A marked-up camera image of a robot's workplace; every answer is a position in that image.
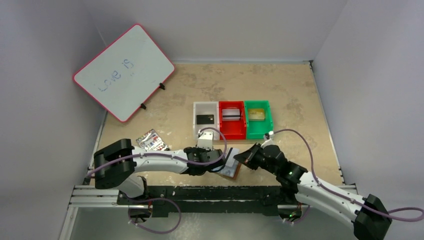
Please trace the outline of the green plastic bin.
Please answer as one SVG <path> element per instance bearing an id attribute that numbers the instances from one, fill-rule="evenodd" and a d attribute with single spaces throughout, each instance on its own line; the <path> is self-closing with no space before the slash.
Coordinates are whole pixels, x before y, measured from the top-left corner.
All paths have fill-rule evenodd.
<path id="1" fill-rule="evenodd" d="M 265 110 L 264 121 L 249 121 L 248 109 L 262 108 Z M 271 113 L 270 103 L 267 100 L 246 100 L 244 101 L 246 116 L 246 139 L 262 139 L 265 133 L 274 129 L 274 121 Z"/>

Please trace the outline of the brown leather card holder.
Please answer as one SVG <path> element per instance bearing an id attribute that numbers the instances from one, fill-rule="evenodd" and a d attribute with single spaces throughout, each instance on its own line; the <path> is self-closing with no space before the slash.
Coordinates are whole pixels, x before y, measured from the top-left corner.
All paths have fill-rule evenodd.
<path id="1" fill-rule="evenodd" d="M 241 164 L 238 162 L 237 163 L 235 162 L 232 166 L 225 166 L 222 170 L 218 171 L 217 174 L 225 178 L 236 179 L 239 173 L 240 167 L 241 167 Z"/>

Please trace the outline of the white plastic bin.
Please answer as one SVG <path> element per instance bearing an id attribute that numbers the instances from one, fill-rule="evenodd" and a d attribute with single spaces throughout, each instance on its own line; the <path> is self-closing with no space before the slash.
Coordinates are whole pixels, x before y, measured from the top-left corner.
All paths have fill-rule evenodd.
<path id="1" fill-rule="evenodd" d="M 201 129 L 212 127 L 220 129 L 220 110 L 218 101 L 195 101 L 193 103 L 193 137 L 198 139 Z"/>

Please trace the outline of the pack of coloured markers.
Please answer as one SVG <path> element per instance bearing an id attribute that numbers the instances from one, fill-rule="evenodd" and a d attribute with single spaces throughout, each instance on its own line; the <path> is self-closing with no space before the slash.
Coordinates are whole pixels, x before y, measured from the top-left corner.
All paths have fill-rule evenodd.
<path id="1" fill-rule="evenodd" d="M 137 145 L 146 151 L 169 151 L 170 147 L 162 140 L 158 133 L 151 129 L 137 138 Z"/>

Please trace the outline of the red plastic bin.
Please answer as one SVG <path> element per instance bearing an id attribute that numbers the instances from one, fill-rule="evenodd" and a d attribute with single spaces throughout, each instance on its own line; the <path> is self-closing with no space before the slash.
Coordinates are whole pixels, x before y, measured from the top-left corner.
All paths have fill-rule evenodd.
<path id="1" fill-rule="evenodd" d="M 246 139 L 246 113 L 243 101 L 219 101 L 219 124 L 220 131 L 227 140 L 245 140 Z M 222 109 L 240 109 L 241 118 L 235 121 L 223 121 Z"/>

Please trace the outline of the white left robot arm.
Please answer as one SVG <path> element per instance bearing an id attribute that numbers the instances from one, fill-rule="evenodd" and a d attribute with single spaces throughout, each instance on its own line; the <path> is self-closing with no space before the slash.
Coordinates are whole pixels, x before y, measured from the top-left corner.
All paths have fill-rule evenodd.
<path id="1" fill-rule="evenodd" d="M 225 151 L 214 149 L 212 144 L 174 151 L 145 150 L 123 138 L 96 151 L 93 163 L 94 169 L 86 176 L 94 178 L 97 189 L 118 189 L 129 198 L 138 198 L 146 194 L 147 181 L 136 173 L 201 176 L 225 165 Z"/>

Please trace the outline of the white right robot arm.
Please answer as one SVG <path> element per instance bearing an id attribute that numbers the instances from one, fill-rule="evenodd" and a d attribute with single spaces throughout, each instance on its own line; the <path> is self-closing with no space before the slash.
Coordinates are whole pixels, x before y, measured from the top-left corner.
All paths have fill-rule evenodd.
<path id="1" fill-rule="evenodd" d="M 256 143 L 234 159 L 252 170 L 273 174 L 285 194 L 346 224 L 358 240 L 382 240 L 389 230 L 392 220 L 377 214 L 388 214 L 377 196 L 363 197 L 314 178 L 305 167 L 287 160 L 277 145 Z"/>

